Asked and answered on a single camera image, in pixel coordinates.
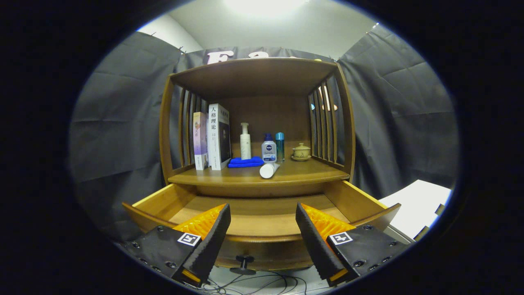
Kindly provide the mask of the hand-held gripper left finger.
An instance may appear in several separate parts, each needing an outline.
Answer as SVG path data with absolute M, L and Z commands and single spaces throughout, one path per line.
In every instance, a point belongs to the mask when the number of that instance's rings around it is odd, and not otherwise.
M 208 282 L 230 222 L 230 205 L 221 204 L 178 226 L 157 225 L 123 242 L 123 250 L 164 277 L 201 287 Z

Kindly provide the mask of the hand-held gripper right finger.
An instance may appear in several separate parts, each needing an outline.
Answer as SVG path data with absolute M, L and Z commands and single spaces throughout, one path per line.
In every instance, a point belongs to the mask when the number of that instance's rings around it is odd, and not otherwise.
M 378 223 L 352 225 L 303 203 L 296 206 L 296 223 L 320 278 L 331 287 L 373 272 L 408 249 Z

